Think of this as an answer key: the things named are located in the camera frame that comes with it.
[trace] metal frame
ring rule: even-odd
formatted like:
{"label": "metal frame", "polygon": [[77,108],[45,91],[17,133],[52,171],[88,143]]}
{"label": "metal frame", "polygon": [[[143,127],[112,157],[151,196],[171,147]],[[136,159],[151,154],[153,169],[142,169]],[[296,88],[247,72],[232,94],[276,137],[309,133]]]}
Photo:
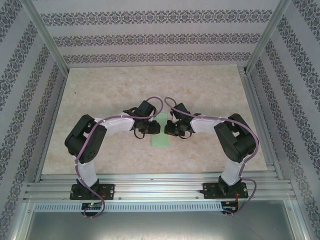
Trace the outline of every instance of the metal frame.
{"label": "metal frame", "polygon": [[60,53],[53,37],[51,36],[49,30],[47,29],[41,15],[38,13],[34,3],[32,0],[21,0],[21,4],[23,8],[28,13],[29,17],[31,18],[33,24],[35,25],[37,31],[39,32],[40,36],[42,37],[45,45],[49,49],[50,53],[53,55],[54,60],[56,61],[57,65],[59,66],[60,70],[62,71],[64,76],[68,75],[69,67]]}
{"label": "metal frame", "polygon": [[[263,155],[266,159],[266,171],[246,171],[244,177],[252,178],[257,182],[257,191],[252,201],[281,200],[287,210],[287,216],[296,240],[309,240],[310,236],[303,220],[295,192],[290,180],[284,180],[280,171],[272,142],[263,118],[258,99],[250,77],[243,68],[239,68],[240,78],[246,94],[252,118],[259,135]],[[16,225],[13,229],[11,240],[24,240],[32,220],[33,212],[74,212],[70,208],[80,209],[83,202],[69,200],[71,185],[77,178],[70,175],[41,175],[45,161],[45,154],[41,160],[38,182],[27,184],[23,203]],[[138,212],[167,212],[178,211],[174,208],[187,208],[188,211],[219,211],[221,201],[234,199],[214,199],[208,201],[199,191],[203,183],[217,182],[220,172],[204,173],[157,173],[157,174],[99,174],[103,184],[115,184],[114,200],[107,202],[106,212],[126,212],[130,206],[135,206]],[[254,185],[246,182],[248,194],[252,193]]]}
{"label": "metal frame", "polygon": [[49,129],[49,132],[48,132],[48,139],[47,139],[47,141],[46,141],[46,143],[44,145],[43,154],[42,154],[41,159],[40,159],[38,172],[36,173],[36,176],[35,176],[35,179],[34,179],[34,181],[36,183],[38,183],[40,181],[40,179],[41,179],[42,170],[44,169],[45,160],[46,160],[46,156],[47,156],[50,140],[51,140],[51,137],[52,137],[52,133],[54,132],[54,127],[55,127],[55,123],[56,123],[56,120],[57,120],[57,116],[58,116],[60,104],[61,104],[61,101],[62,101],[62,97],[64,95],[63,93],[65,91],[66,84],[67,84],[67,80],[65,80],[63,82],[61,93],[60,93],[59,99],[57,101],[56,111],[53,114],[51,126],[50,126],[50,129]]}
{"label": "metal frame", "polygon": [[267,23],[258,43],[256,44],[248,63],[246,64],[246,73],[250,73],[252,69],[255,67],[255,64],[260,57],[262,51],[264,50],[269,38],[271,37],[273,31],[276,29],[276,26],[278,22],[280,21],[280,18],[285,13],[285,10],[289,6],[290,0],[280,0],[278,5],[276,6],[269,22]]}

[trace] robotic arm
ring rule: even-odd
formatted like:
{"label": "robotic arm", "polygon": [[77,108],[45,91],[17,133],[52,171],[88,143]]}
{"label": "robotic arm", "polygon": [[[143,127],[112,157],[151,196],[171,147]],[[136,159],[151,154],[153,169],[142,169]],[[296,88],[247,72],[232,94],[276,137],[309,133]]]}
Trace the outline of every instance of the robotic arm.
{"label": "robotic arm", "polygon": [[[151,98],[161,101],[162,107],[159,111],[161,112],[163,108],[162,100],[158,97]],[[136,135],[136,130],[143,137],[145,134],[160,133],[159,123],[152,119],[159,112],[155,114],[156,108],[147,101],[143,101],[139,107],[123,111],[118,116],[103,119],[93,118],[89,115],[81,117],[64,142],[68,152],[76,157],[78,178],[76,180],[77,184],[72,185],[71,200],[101,199],[103,203],[101,212],[104,211],[105,203],[103,200],[113,199],[115,186],[114,184],[99,184],[93,159],[97,156],[106,136],[122,131],[134,131],[134,135],[141,139]],[[233,199],[235,196],[237,199],[248,198],[246,184],[242,182],[241,173],[246,162],[257,153],[259,142],[243,118],[236,113],[228,118],[207,117],[200,113],[192,115],[183,103],[175,104],[175,107],[167,102],[166,104],[172,109],[172,120],[167,121],[164,128],[165,134],[182,139],[188,138],[184,137],[186,132],[189,132],[189,137],[195,133],[216,134],[227,156],[225,169],[218,182],[203,183],[203,190],[200,192],[204,194],[204,198]],[[253,190],[249,200],[253,197],[254,192],[255,190]]]}
{"label": "robotic arm", "polygon": [[[190,114],[183,103],[179,103],[174,109]],[[172,109],[172,120],[167,121],[164,133],[183,139],[185,132],[190,133],[190,137],[195,133],[209,133],[217,135],[222,149],[227,156],[226,166],[219,177],[217,183],[206,183],[203,185],[205,199],[234,198],[236,193],[243,193],[239,198],[247,198],[248,193],[244,191],[246,184],[241,183],[240,173],[243,169],[244,160],[254,153],[256,142],[251,133],[244,127],[232,122],[201,118],[202,115],[196,113],[197,118],[185,115]],[[248,127],[244,119],[239,114],[232,114],[230,120],[237,121]]]}
{"label": "robotic arm", "polygon": [[101,188],[93,159],[97,156],[104,138],[123,131],[134,131],[134,135],[137,137],[136,130],[142,133],[143,136],[145,136],[145,134],[158,134],[160,133],[160,124],[156,120],[152,118],[135,118],[145,118],[155,113],[156,108],[144,100],[139,107],[133,107],[120,113],[119,115],[121,117],[118,118],[103,120],[102,118],[93,118],[89,115],[84,115],[80,118],[64,142],[68,152],[75,157],[78,156],[87,140],[85,134],[89,134],[93,127],[99,122],[100,124],[95,128],[83,153],[78,159],[77,169],[79,174],[77,185],[72,187],[71,198],[77,200],[92,199],[95,197],[81,182],[84,182],[96,193]]}

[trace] beige work surface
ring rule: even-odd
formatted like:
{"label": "beige work surface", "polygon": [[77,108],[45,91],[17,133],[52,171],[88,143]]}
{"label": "beige work surface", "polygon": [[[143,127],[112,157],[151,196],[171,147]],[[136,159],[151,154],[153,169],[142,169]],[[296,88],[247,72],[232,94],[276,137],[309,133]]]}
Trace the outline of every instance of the beige work surface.
{"label": "beige work surface", "polygon": [[[80,117],[105,118],[138,107],[151,97],[174,98],[191,113],[228,117],[239,113],[255,131],[236,65],[135,66],[70,70],[43,174],[75,174],[74,157],[64,145]],[[157,100],[151,103],[160,108]],[[164,113],[169,113],[166,105]],[[227,157],[216,135],[196,133],[189,139],[169,136],[170,146],[151,147],[151,136],[133,131],[104,139],[95,161],[99,174],[222,172]],[[266,170],[259,150],[245,168]]]}

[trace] wall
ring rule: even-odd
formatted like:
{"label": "wall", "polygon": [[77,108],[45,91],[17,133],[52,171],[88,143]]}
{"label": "wall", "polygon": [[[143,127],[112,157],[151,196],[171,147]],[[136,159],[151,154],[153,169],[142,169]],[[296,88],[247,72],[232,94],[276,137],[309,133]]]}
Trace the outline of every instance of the wall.
{"label": "wall", "polygon": [[35,0],[71,68],[238,64],[279,0]]}
{"label": "wall", "polygon": [[18,0],[0,1],[0,240],[33,182],[65,80]]}
{"label": "wall", "polygon": [[250,73],[311,239],[320,239],[319,16],[319,0],[290,2]]}

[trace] gray metal floor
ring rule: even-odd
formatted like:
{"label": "gray metal floor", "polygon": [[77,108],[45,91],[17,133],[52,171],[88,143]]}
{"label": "gray metal floor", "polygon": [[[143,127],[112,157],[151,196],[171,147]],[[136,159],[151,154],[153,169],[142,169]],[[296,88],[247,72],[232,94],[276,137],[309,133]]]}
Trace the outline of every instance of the gray metal floor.
{"label": "gray metal floor", "polygon": [[283,201],[252,201],[239,215],[220,212],[35,212],[28,240],[292,240]]}

